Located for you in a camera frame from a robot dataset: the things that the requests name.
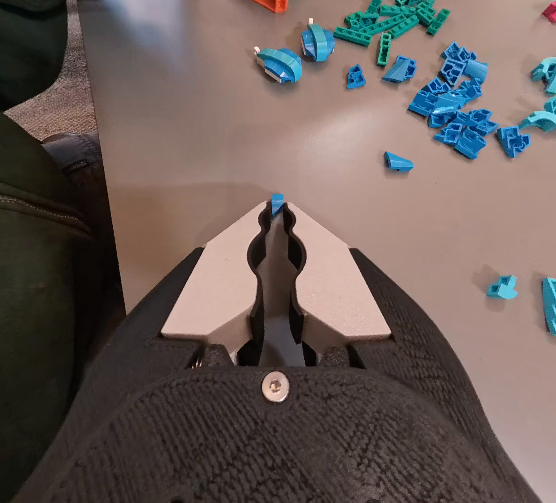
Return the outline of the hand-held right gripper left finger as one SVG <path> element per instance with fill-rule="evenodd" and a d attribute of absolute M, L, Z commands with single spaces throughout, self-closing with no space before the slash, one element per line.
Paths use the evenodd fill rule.
<path fill-rule="evenodd" d="M 257 294 L 257 278 L 247 251 L 261 232 L 261 202 L 208 243 L 178 296 L 161 335 L 223 345 L 233 362 L 251 339 L 249 315 Z"/>

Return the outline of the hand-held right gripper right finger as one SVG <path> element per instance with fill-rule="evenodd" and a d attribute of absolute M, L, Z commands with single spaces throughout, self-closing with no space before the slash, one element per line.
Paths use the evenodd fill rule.
<path fill-rule="evenodd" d="M 388 326 L 350 247 L 293 204 L 281 208 L 287 256 L 295 269 L 288 319 L 305 366 L 330 347 L 388 339 Z"/>

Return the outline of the person's left forearm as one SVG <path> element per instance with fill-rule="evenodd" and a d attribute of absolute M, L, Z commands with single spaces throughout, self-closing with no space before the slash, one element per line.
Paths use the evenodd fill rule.
<path fill-rule="evenodd" d="M 1 111 L 47 90 L 66 46 L 66 0 L 1 0 Z"/>

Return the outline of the blue lego wedge piece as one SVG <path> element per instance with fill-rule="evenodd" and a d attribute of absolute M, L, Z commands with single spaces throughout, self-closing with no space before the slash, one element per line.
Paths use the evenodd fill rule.
<path fill-rule="evenodd" d="M 408 173 L 414 169 L 414 164 L 411 160 L 400 157 L 392 152 L 384 152 L 384 161 L 389 171 Z"/>

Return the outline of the blue lego fish assembly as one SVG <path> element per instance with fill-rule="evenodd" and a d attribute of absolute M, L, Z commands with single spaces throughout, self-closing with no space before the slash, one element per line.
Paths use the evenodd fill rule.
<path fill-rule="evenodd" d="M 315 62 L 325 62 L 335 49 L 335 37 L 330 30 L 323 29 L 309 18 L 306 30 L 301 35 L 303 55 Z"/>
<path fill-rule="evenodd" d="M 279 83 L 298 82 L 302 77 L 302 60 L 288 48 L 254 47 L 256 62 L 265 73 Z"/>

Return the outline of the pile of blue lego bricks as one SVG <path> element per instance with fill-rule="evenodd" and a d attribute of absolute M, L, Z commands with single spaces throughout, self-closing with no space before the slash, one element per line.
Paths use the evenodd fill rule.
<path fill-rule="evenodd" d="M 487 109 L 468 109 L 469 103 L 483 95 L 488 64 L 474 51 L 452 42 L 442 52 L 443 64 L 438 75 L 413 97 L 407 110 L 425 119 L 435 129 L 435 141 L 452 147 L 460 155 L 474 160 L 495 134 L 507 158 L 513 159 L 531 144 L 529 134 L 517 126 L 499 127 Z"/>

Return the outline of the turquoise lego plate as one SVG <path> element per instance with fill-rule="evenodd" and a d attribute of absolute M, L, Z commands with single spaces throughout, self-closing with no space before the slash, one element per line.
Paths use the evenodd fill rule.
<path fill-rule="evenodd" d="M 555 332 L 555 279 L 546 277 L 542 283 L 542 298 L 546 329 L 552 335 Z"/>

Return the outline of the large blue lego slope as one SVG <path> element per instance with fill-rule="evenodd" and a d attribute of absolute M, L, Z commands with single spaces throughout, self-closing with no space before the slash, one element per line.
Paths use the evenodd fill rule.
<path fill-rule="evenodd" d="M 398 55 L 393 67 L 384 76 L 382 76 L 381 79 L 386 82 L 400 84 L 413 78 L 413 76 L 415 76 L 415 72 L 416 60 L 403 55 Z"/>

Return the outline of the pile of teal lego bricks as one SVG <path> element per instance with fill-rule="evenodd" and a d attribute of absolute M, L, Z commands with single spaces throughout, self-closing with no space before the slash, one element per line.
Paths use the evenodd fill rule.
<path fill-rule="evenodd" d="M 390 60 L 393 41 L 416 27 L 434 36 L 450 15 L 447 8 L 435 7 L 435 0 L 371 0 L 366 11 L 357 11 L 344 18 L 344 26 L 332 32 L 335 39 L 361 47 L 369 47 L 378 39 L 376 65 L 385 68 Z"/>

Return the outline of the person's green jacket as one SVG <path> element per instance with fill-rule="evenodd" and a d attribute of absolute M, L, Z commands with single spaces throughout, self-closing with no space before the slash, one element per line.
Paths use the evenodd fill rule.
<path fill-rule="evenodd" d="M 106 184 L 76 187 L 1 115 L 1 502 L 56 436 L 121 295 Z"/>

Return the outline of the turquoise lego bracket piece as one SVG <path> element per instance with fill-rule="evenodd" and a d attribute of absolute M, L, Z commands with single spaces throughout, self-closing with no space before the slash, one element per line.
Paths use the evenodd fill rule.
<path fill-rule="evenodd" d="M 489 298 L 499 300 L 512 300 L 518 296 L 518 291 L 515 289 L 517 284 L 517 277 L 513 275 L 500 276 L 497 282 L 492 283 L 486 295 Z"/>

